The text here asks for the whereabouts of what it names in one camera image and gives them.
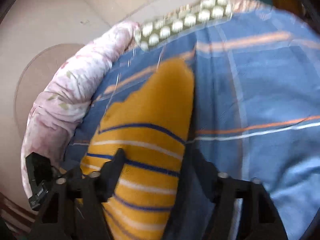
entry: navy blue stripe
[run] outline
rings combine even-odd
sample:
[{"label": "navy blue stripe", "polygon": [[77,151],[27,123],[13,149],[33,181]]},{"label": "navy blue stripe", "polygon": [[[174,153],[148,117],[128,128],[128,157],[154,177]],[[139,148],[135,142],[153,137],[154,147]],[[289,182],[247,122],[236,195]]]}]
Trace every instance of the navy blue stripe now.
[{"label": "navy blue stripe", "polygon": [[172,207],[147,207],[147,206],[137,206],[135,204],[131,204],[128,203],[127,201],[125,201],[124,199],[120,198],[119,196],[117,196],[116,194],[113,195],[114,198],[116,200],[118,200],[119,202],[121,202],[123,205],[133,208],[133,209],[138,209],[138,210],[144,210],[144,211],[162,211],[162,212],[168,212],[172,209]]},{"label": "navy blue stripe", "polygon": [[113,159],[112,155],[107,155],[107,154],[87,153],[86,155],[90,156],[90,157],[97,157],[97,158],[108,159],[108,160],[112,160]]},{"label": "navy blue stripe", "polygon": [[[112,155],[106,155],[106,154],[87,153],[87,156],[108,159],[108,160],[112,160],[112,158],[113,158]],[[129,164],[131,166],[134,166],[134,167],[142,168],[142,169],[149,170],[149,171],[156,171],[156,172],[170,175],[173,177],[179,177],[179,175],[180,175],[180,173],[176,172],[176,171],[172,171],[172,170],[168,170],[168,169],[164,169],[164,168],[160,168],[157,166],[153,166],[153,165],[149,165],[149,164],[145,164],[145,163],[140,163],[140,162],[136,162],[136,161],[132,161],[132,160],[128,160],[128,159],[125,160],[125,163]]]},{"label": "navy blue stripe", "polygon": [[107,129],[104,130],[99,130],[98,133],[103,133],[103,132],[108,132],[108,131],[112,131],[112,130],[116,130],[116,129],[121,129],[121,128],[129,128],[129,127],[144,127],[144,128],[151,128],[160,132],[163,132],[167,135],[169,135],[170,137],[172,137],[173,139],[177,140],[178,142],[182,143],[183,145],[186,143],[184,140],[182,140],[179,136],[175,135],[173,132],[169,131],[168,129],[159,126],[159,125],[155,125],[152,123],[127,123],[127,124],[122,124],[122,125],[118,125],[118,126],[112,126],[109,127]]},{"label": "navy blue stripe", "polygon": [[142,168],[142,169],[149,170],[149,171],[156,171],[156,172],[163,173],[163,174],[166,174],[166,175],[170,175],[170,176],[173,176],[173,177],[179,177],[179,175],[180,175],[180,173],[178,173],[176,171],[171,171],[171,170],[168,170],[168,169],[164,169],[164,168],[160,168],[160,167],[157,167],[157,166],[152,166],[152,165],[149,165],[149,164],[140,163],[140,162],[136,162],[136,161],[126,160],[125,163],[129,164],[131,166],[134,166],[134,167]]},{"label": "navy blue stripe", "polygon": [[138,238],[137,236],[131,234],[130,232],[128,232],[127,230],[125,230],[125,228],[123,228],[121,226],[121,224],[119,223],[118,220],[116,220],[114,218],[114,216],[103,206],[103,210],[107,213],[107,215],[113,220],[113,222],[115,223],[115,225],[121,230],[122,233],[124,233],[127,237],[129,237],[130,239],[134,239],[134,240],[143,240],[142,238]]}]

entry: blue bedsheet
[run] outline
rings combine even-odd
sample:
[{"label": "blue bedsheet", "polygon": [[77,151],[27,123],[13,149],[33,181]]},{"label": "blue bedsheet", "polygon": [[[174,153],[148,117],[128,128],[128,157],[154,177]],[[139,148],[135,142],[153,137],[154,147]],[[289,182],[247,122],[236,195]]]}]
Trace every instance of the blue bedsheet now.
[{"label": "blue bedsheet", "polygon": [[286,12],[235,14],[151,51],[122,55],[93,96],[62,166],[79,164],[106,106],[125,100],[159,59],[171,57],[185,59],[196,87],[179,194],[164,239],[201,239],[211,215],[213,205],[191,167],[192,147],[234,178],[260,178],[289,240],[299,239],[320,207],[320,39]]}]

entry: green polka dot fabric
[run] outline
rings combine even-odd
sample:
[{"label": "green polka dot fabric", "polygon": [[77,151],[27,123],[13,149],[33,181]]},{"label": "green polka dot fabric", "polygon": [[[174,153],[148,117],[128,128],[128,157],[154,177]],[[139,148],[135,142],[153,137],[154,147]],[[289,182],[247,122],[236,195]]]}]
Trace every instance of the green polka dot fabric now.
[{"label": "green polka dot fabric", "polygon": [[134,33],[136,43],[143,50],[163,44],[169,37],[196,25],[232,17],[230,0],[199,0],[193,5],[181,6],[162,18],[146,22]]}]

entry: orange stripe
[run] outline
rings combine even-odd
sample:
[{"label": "orange stripe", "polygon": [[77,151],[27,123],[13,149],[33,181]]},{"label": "orange stripe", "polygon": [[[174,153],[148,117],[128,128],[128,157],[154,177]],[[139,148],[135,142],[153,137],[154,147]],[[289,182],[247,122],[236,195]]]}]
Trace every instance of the orange stripe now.
[{"label": "orange stripe", "polygon": [[198,130],[198,131],[196,131],[196,134],[238,133],[238,132],[244,132],[244,131],[253,130],[253,129],[268,128],[268,127],[281,126],[281,125],[287,125],[287,124],[295,124],[295,123],[308,121],[308,120],[314,120],[314,119],[320,119],[320,115],[294,119],[294,120],[290,120],[290,121],[286,121],[286,122],[273,122],[273,123],[267,123],[267,124],[258,124],[258,125],[248,126],[245,128],[237,128],[237,129],[231,129],[231,130]]},{"label": "orange stripe", "polygon": [[214,42],[211,44],[199,43],[196,44],[196,49],[202,52],[224,51],[227,49],[239,49],[259,44],[270,43],[274,41],[285,41],[291,37],[289,32],[274,32],[263,35],[255,35],[236,39],[233,41]]},{"label": "orange stripe", "polygon": [[[194,47],[193,50],[191,50],[191,51],[187,51],[187,52],[184,52],[184,53],[177,55],[177,57],[182,58],[183,60],[188,60],[188,59],[191,59],[192,57],[194,57],[195,53],[196,53],[196,47]],[[148,73],[155,72],[156,67],[157,67],[157,65],[152,65],[152,66],[146,67],[142,71],[128,77],[127,79],[123,80],[122,82],[119,82],[118,86],[116,86],[115,84],[108,86],[106,88],[106,90],[103,92],[103,94],[99,95],[97,97],[97,99],[94,100],[93,102],[99,101],[103,95],[113,92],[116,88],[119,89],[120,87],[123,87],[124,85],[128,84],[131,81],[134,81],[140,77],[143,77],[144,75],[146,75]]]},{"label": "orange stripe", "polygon": [[300,43],[311,49],[320,49],[320,44],[314,41],[296,39],[296,40],[293,40],[292,42]]}]

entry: white polka dot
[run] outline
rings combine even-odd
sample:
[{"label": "white polka dot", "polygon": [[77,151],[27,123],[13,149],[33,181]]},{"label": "white polka dot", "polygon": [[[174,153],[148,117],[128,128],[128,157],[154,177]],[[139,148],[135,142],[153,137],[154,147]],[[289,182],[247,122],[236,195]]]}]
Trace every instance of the white polka dot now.
[{"label": "white polka dot", "polygon": [[164,25],[164,20],[157,21],[155,23],[156,30],[159,30]]},{"label": "white polka dot", "polygon": [[217,0],[217,3],[219,5],[226,5],[227,4],[227,0]]},{"label": "white polka dot", "polygon": [[141,42],[140,48],[143,50],[147,50],[149,48],[148,43],[146,43],[145,41]]},{"label": "white polka dot", "polygon": [[134,32],[134,38],[135,38],[136,42],[138,42],[138,43],[140,42],[140,40],[141,40],[141,31],[139,29]]},{"label": "white polka dot", "polygon": [[159,36],[157,34],[151,34],[149,38],[149,45],[154,46],[159,43]]},{"label": "white polka dot", "polygon": [[160,38],[165,39],[170,36],[170,28],[168,26],[165,26],[160,31]]},{"label": "white polka dot", "polygon": [[225,9],[225,14],[227,15],[227,16],[230,16],[231,14],[232,14],[232,6],[231,6],[231,4],[228,4],[227,6],[226,6],[226,9]]},{"label": "white polka dot", "polygon": [[186,16],[186,18],[184,19],[184,25],[191,27],[193,25],[196,24],[196,16],[194,14],[189,14]]},{"label": "white polka dot", "polygon": [[212,8],[216,3],[216,0],[203,0],[201,2],[201,8]]},{"label": "white polka dot", "polygon": [[213,18],[222,18],[223,8],[221,6],[214,7],[211,15]]},{"label": "white polka dot", "polygon": [[200,22],[205,22],[210,20],[210,11],[202,10],[198,15],[198,20]]},{"label": "white polka dot", "polygon": [[147,37],[151,34],[152,30],[153,30],[153,24],[152,23],[147,23],[143,26],[142,28],[142,34],[143,36]]},{"label": "white polka dot", "polygon": [[172,24],[172,30],[174,32],[179,32],[183,29],[183,22],[178,20],[178,21],[175,21],[173,24]]}]

